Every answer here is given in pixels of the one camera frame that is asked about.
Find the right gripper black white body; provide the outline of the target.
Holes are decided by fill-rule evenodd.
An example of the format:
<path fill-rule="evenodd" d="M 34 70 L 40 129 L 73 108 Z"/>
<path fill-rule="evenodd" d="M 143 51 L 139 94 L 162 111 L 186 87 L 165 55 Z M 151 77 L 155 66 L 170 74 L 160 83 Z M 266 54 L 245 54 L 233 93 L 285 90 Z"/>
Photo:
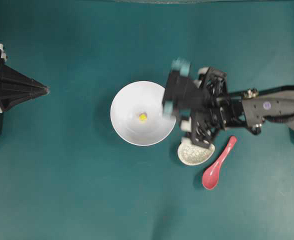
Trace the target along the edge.
<path fill-rule="evenodd" d="M 214 67 L 198 70 L 190 115 L 180 117 L 180 129 L 193 145 L 208 148 L 221 130 L 242 126 L 242 105 L 228 94 L 226 77 L 225 72 Z"/>

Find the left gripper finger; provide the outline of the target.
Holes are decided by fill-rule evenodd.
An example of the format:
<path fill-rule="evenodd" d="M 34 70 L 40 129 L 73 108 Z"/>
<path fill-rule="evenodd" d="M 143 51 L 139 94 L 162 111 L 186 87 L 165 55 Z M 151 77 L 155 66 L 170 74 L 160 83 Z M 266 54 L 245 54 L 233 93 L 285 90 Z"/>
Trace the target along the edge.
<path fill-rule="evenodd" d="M 49 94 L 49 89 L 32 90 L 31 92 L 19 92 L 0 90 L 0 112 L 7 112 L 14 106 L 38 97 Z"/>
<path fill-rule="evenodd" d="M 10 84 L 34 87 L 39 89 L 48 90 L 48 87 L 43 85 L 42 83 L 34 80 L 33 78 L 29 78 L 13 68 L 0 63 L 0 81 Z"/>

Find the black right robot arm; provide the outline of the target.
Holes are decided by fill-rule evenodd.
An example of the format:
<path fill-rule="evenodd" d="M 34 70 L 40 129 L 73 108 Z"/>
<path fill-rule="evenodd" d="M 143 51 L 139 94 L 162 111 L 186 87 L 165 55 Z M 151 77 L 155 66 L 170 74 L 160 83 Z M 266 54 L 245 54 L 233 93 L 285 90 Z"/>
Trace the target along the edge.
<path fill-rule="evenodd" d="M 265 122 L 287 125 L 294 131 L 294 85 L 263 91 L 249 88 L 228 92 L 226 73 L 213 67 L 198 71 L 194 81 L 200 99 L 179 126 L 194 145 L 208 148 L 222 130 L 244 128 L 257 136 Z"/>

